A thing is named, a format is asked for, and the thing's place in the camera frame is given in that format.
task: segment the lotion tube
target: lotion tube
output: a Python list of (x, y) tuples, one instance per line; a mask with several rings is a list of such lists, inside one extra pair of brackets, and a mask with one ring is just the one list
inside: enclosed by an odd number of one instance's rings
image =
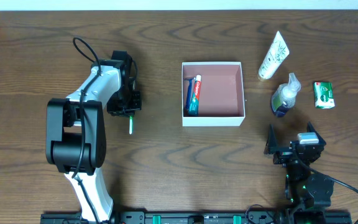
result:
[(259, 80), (265, 81), (271, 78), (276, 72), (277, 68), (281, 65), (281, 63), (284, 61), (284, 59), (286, 59), (289, 54), (290, 50), (284, 42), (284, 39), (281, 36), (280, 32), (277, 31), (273, 43), (271, 44), (267, 52), (265, 60), (259, 68)]

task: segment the blue toothpaste tube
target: blue toothpaste tube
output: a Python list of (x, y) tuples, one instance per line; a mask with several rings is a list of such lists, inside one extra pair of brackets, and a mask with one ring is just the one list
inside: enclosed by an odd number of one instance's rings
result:
[(190, 116), (198, 116), (198, 102), (200, 100), (200, 90), (201, 90), (201, 75), (197, 75), (194, 84), (193, 96), (191, 97), (189, 111), (188, 111)]

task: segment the clear plastic bottle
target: clear plastic bottle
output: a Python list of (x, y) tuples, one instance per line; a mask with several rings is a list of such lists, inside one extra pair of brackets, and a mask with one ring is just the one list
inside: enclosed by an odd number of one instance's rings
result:
[(288, 84), (281, 84), (272, 96), (272, 111), (276, 117), (281, 118), (288, 110), (295, 106), (296, 94), (301, 90), (301, 83), (294, 73), (290, 73)]

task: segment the open cardboard box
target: open cardboard box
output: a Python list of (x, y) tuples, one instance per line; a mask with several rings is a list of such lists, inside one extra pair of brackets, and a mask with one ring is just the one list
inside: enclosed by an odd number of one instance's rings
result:
[[(196, 75), (201, 75), (198, 116), (189, 116), (189, 81), (183, 79)], [(240, 62), (183, 62), (181, 77), (183, 126), (240, 126), (246, 116)]]

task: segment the wood grain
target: wood grain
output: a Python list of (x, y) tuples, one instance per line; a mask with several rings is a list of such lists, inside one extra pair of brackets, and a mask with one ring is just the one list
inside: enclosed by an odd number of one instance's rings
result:
[[(256, 74), (276, 31), (290, 55), (274, 78)], [(263, 155), (269, 123), (285, 144), (311, 121), (327, 141), (313, 167), (358, 188), (358, 11), (0, 12), (0, 223), (39, 223), (76, 211), (69, 182), (45, 158), (46, 105), (89, 75), (78, 35), (99, 57), (127, 50), (139, 66), (143, 110), (104, 115), (103, 165), (116, 203), (147, 210), (245, 210), (284, 200), (285, 170)], [(246, 118), (240, 128), (181, 127), (181, 63), (240, 61)], [(269, 100), (295, 72), (295, 109), (275, 118)], [(312, 83), (333, 83), (336, 107), (314, 108)], [(358, 217), (358, 195), (335, 185), (332, 208)]]

